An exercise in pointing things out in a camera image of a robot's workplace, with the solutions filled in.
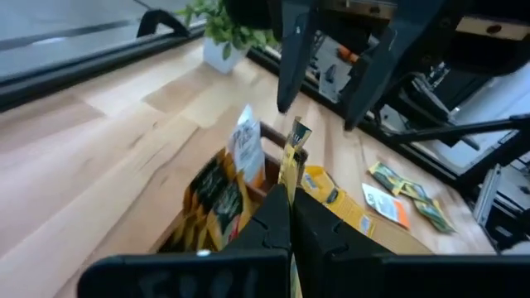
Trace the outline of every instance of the light wood surface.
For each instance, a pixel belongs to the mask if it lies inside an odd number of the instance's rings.
[[[284,133],[302,116],[313,130],[307,164],[325,166],[364,207],[361,183],[379,187],[367,174],[376,161],[441,202],[452,235],[408,199],[410,232],[380,219],[374,237],[394,252],[493,253],[457,192],[360,130],[344,132],[340,118],[303,94],[279,114],[276,90],[277,78],[249,60],[218,74],[194,41],[0,114],[2,296],[74,297],[91,262],[156,251],[184,188],[226,144],[246,103]]]

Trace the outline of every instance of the white plant pot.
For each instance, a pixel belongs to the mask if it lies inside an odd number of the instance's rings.
[[[241,61],[248,52],[247,50],[238,50],[232,46],[230,51],[230,56],[227,60],[223,60],[223,49],[226,42],[219,43],[217,46],[214,43],[214,40],[206,37],[205,46],[203,49],[203,59],[206,63],[214,67],[216,70],[223,74],[230,72],[236,64]]]

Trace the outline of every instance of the cable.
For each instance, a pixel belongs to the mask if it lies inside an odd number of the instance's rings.
[[[147,10],[152,10],[152,7],[150,7],[149,5],[147,5],[146,3],[144,3],[142,0],[133,0],[134,2],[142,5],[143,7],[147,8]]]

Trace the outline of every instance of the potted plant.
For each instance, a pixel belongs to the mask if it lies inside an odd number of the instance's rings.
[[[270,30],[253,30],[234,23],[226,12],[224,0],[194,0],[177,13],[184,16],[186,27],[190,26],[192,17],[205,16],[204,60],[223,74],[230,72],[251,46],[276,43]]]

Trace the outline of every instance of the green leaves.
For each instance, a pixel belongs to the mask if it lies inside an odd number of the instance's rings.
[[[264,47],[276,44],[272,31],[252,30],[232,22],[224,9],[224,0],[193,0],[177,13],[184,17],[186,26],[190,26],[193,17],[205,15],[205,35],[212,38],[216,45],[228,42],[228,46],[223,48],[224,59],[230,56],[230,45],[237,50],[246,50],[250,46]]]
[[[229,42],[227,42],[223,48],[223,60],[227,60],[230,57],[231,53],[232,53],[232,45]]]
[[[267,44],[267,38],[263,31],[255,31],[253,35],[259,45],[265,46]]]

